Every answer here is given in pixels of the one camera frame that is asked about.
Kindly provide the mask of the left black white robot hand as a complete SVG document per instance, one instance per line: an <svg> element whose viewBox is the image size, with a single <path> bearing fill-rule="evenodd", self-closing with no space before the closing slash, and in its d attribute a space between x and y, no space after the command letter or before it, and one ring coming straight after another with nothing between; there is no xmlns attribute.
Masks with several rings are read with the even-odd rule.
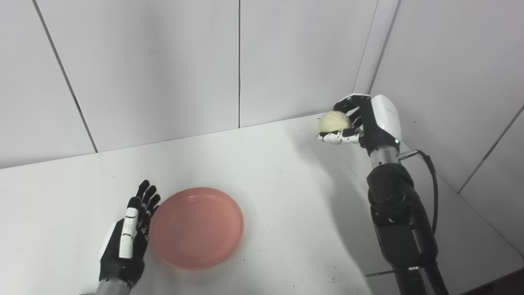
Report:
<svg viewBox="0 0 524 295"><path fill-rule="evenodd" d="M131 197L125 216L117 221L100 258L96 295L129 295L142 278L152 217L161 197L147 179Z"/></svg>

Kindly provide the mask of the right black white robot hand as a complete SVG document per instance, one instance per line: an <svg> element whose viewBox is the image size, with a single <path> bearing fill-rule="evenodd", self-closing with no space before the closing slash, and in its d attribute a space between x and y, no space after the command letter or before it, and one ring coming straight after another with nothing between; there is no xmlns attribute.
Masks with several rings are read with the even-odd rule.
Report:
<svg viewBox="0 0 524 295"><path fill-rule="evenodd" d="M319 132L317 139L331 144L358 143L368 154L383 146L400 151L401 126L397 109L384 95L352 93L333 106L350 127Z"/></svg>

